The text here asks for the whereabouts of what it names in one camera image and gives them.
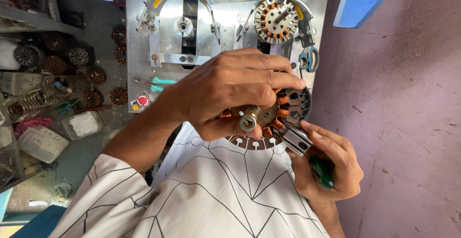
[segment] blue scissors handle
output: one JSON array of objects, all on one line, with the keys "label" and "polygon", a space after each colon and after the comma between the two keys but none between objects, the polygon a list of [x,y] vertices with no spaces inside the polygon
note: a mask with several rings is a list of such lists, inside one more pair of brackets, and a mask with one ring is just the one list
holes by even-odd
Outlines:
[{"label": "blue scissors handle", "polygon": [[[315,63],[312,64],[312,58],[315,55]],[[301,56],[299,56],[299,60],[301,64],[299,68],[301,70],[307,70],[308,72],[315,72],[319,69],[319,62],[320,62],[320,55],[317,48],[311,46],[308,53],[303,52]]]}]

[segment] plastic bin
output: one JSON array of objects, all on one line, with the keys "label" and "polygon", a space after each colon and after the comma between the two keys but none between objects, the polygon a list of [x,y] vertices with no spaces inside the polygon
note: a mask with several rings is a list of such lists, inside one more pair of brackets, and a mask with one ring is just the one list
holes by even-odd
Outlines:
[{"label": "plastic bin", "polygon": [[[77,133],[75,133],[74,127],[70,122],[71,122],[72,118],[78,117],[78,116],[81,116],[81,115],[85,115],[85,114],[89,114],[95,119],[96,123],[98,124],[98,130],[93,131],[93,132],[88,133],[88,134],[85,134],[85,135],[82,135],[82,136],[78,136]],[[67,134],[69,135],[69,137],[72,140],[78,140],[80,138],[95,134],[95,133],[101,131],[101,129],[104,128],[104,123],[102,123],[101,117],[99,116],[98,112],[96,112],[96,111],[88,111],[88,112],[83,112],[81,114],[77,114],[75,116],[72,116],[72,117],[69,117],[69,118],[66,118],[66,119],[62,120],[61,123],[62,123],[62,126],[64,127],[64,129],[66,129]]]},{"label": "plastic bin", "polygon": [[19,149],[46,163],[52,163],[68,144],[67,139],[42,125],[29,127],[18,140]]},{"label": "plastic bin", "polygon": [[26,95],[42,82],[43,76],[39,73],[4,72],[1,90],[13,95]]}]

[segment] finger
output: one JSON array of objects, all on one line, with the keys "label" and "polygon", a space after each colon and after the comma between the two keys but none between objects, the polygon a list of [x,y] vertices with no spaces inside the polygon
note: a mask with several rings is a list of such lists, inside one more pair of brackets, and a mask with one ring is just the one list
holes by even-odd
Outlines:
[{"label": "finger", "polygon": [[225,117],[210,120],[196,127],[197,132],[204,141],[215,141],[227,136],[249,136],[259,140],[262,130],[259,124],[251,131],[245,131],[240,127],[240,116]]},{"label": "finger", "polygon": [[299,156],[291,149],[286,148],[285,151],[288,153],[291,159],[291,164],[293,166],[293,172],[295,173],[295,185],[299,193],[305,194],[305,190],[302,189],[316,189],[317,180],[312,174],[312,169],[309,164],[309,159],[307,156]]},{"label": "finger", "polygon": [[220,94],[223,107],[241,105],[258,105],[261,108],[271,107],[277,97],[267,83],[226,84]]},{"label": "finger", "polygon": [[234,69],[229,72],[232,74],[233,83],[267,83],[273,89],[292,88],[303,89],[306,82],[289,73],[276,72],[268,70],[252,70],[252,69]]},{"label": "finger", "polygon": [[248,47],[242,49],[235,49],[220,53],[222,55],[241,55],[241,54],[262,54],[256,47]]},{"label": "finger", "polygon": [[315,132],[319,133],[322,136],[328,137],[329,139],[333,140],[335,143],[340,145],[343,148],[344,151],[346,151],[346,152],[348,152],[348,153],[355,156],[354,147],[352,146],[351,142],[347,138],[342,137],[340,135],[337,135],[337,134],[335,134],[335,133],[333,133],[331,131],[328,131],[326,129],[323,129],[323,128],[317,126],[317,125],[307,123],[306,121],[301,121],[300,126],[304,131],[308,132],[309,134],[312,131],[315,131]]},{"label": "finger", "polygon": [[226,64],[236,68],[285,71],[293,74],[290,61],[279,55],[242,54],[238,56],[228,56],[226,58],[229,59]]},{"label": "finger", "polygon": [[309,133],[309,139],[331,159],[336,167],[344,168],[349,164],[349,157],[351,155],[330,138],[322,136],[315,131],[311,131]]}]

